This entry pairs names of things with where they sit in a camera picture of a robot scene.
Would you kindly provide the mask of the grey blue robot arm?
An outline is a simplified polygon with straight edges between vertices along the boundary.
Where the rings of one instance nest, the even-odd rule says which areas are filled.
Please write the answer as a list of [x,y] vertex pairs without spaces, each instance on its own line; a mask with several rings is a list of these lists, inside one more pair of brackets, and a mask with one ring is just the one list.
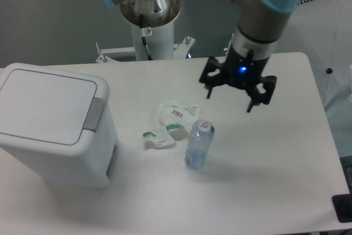
[[[180,0],[100,0],[119,7],[134,34],[139,61],[173,57],[173,22],[181,10]],[[208,91],[229,85],[244,90],[249,106],[270,103],[277,78],[262,72],[299,0],[224,0],[239,16],[224,62],[210,57],[199,78]]]

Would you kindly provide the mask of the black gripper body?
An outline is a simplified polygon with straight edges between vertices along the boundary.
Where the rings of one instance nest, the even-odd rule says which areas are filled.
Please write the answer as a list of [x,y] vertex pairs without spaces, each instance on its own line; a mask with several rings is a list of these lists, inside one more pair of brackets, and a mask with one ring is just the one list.
[[272,76],[262,76],[262,72],[267,58],[255,59],[256,52],[253,48],[245,51],[245,55],[240,55],[231,47],[225,59],[225,83],[234,88],[245,90],[260,83],[267,86],[272,83]]

